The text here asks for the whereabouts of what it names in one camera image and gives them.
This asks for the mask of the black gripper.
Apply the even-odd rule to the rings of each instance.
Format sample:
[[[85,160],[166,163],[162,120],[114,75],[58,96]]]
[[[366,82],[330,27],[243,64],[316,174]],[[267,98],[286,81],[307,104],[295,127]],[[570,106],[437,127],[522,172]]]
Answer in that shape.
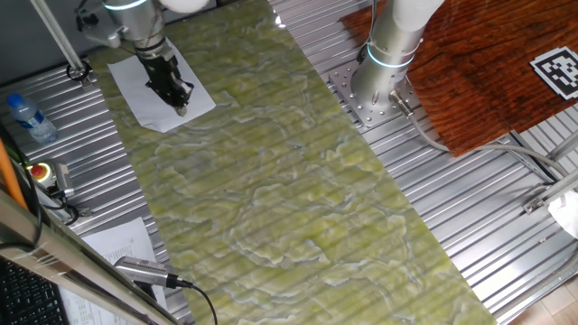
[[[136,55],[148,76],[145,85],[164,103],[173,107],[178,116],[185,116],[194,85],[179,80],[177,60],[172,48],[167,44],[136,48]]]

